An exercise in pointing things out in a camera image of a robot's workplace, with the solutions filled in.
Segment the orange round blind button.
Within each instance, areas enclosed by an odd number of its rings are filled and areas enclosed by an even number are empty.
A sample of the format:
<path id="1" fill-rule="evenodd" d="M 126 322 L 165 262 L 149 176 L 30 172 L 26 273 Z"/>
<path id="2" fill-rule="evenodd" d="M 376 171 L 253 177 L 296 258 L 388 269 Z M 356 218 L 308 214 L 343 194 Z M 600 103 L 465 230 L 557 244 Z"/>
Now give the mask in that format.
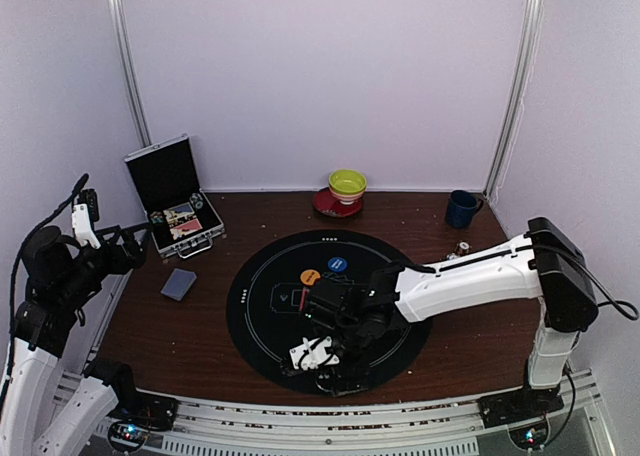
<path id="1" fill-rule="evenodd" d="M 320 279 L 321 274 L 315 269 L 307 269 L 300 274 L 300 281 L 305 286 L 313 286 Z"/>

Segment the blue round blind button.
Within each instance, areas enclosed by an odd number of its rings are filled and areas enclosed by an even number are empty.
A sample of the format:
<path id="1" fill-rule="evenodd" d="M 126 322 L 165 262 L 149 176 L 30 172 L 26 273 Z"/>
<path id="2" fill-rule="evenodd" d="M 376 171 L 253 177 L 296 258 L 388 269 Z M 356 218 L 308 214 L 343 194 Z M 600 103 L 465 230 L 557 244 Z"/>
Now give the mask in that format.
<path id="1" fill-rule="evenodd" d="M 342 257 L 333 257 L 328 261 L 328 268 L 336 273 L 345 271 L 347 267 L 348 262 Z"/>

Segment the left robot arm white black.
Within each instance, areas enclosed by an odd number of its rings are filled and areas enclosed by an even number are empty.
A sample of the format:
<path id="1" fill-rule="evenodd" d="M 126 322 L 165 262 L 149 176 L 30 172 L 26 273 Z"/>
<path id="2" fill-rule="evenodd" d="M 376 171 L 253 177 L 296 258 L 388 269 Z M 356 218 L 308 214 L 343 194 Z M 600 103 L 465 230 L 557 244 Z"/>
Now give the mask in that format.
<path id="1" fill-rule="evenodd" d="M 28 235 L 18 256 L 28 274 L 28 294 L 11 321 L 1 390 L 2 454 L 77 455 L 110 412 L 123 420 L 146 413 L 130 366 L 95 360 L 53 420 L 38 422 L 55 392 L 61 357 L 84 305 L 106 277 L 142 266 L 148 240 L 146 224 L 105 228 L 91 242 L 78 242 L 52 225 Z"/>

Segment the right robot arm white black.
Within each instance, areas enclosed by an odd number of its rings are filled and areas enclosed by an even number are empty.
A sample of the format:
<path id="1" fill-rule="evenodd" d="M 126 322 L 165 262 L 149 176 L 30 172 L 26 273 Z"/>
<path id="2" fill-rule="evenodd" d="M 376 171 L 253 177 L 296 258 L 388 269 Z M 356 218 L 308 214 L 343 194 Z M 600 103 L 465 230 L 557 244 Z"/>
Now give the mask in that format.
<path id="1" fill-rule="evenodd" d="M 317 280 L 304 290 L 299 310 L 322 331 L 290 349 L 290 363 L 295 371 L 328 374 L 334 395 L 358 392 L 364 354 L 388 332 L 513 299 L 540 302 L 524 384 L 512 399 L 517 414 L 530 418 L 555 398 L 576 338 L 599 314 L 582 252 L 544 217 L 529 220 L 527 231 L 506 243 L 455 260 L 391 263 L 364 288 Z"/>

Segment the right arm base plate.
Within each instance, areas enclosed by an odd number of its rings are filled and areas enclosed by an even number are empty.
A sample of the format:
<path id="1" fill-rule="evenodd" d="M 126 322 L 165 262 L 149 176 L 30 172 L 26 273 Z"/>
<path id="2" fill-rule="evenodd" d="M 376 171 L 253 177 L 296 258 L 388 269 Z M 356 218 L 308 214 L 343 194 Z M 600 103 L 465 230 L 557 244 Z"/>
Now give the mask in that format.
<path id="1" fill-rule="evenodd" d="M 564 408 L 562 397 L 551 390 L 520 388 L 501 394 L 484 396 L 478 400 L 485 428 L 542 417 Z"/>

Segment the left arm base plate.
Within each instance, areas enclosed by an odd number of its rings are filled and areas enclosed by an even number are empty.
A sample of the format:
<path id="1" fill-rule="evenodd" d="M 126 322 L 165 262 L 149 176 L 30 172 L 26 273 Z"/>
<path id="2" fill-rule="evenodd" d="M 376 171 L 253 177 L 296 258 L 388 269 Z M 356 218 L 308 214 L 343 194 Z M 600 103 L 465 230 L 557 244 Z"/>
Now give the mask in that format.
<path id="1" fill-rule="evenodd" d="M 162 396 L 136 388 L 117 390 L 118 402 L 100 422 L 124 422 L 141 426 L 143 429 L 164 432 L 174 427 L 179 402 L 169 396 Z"/>

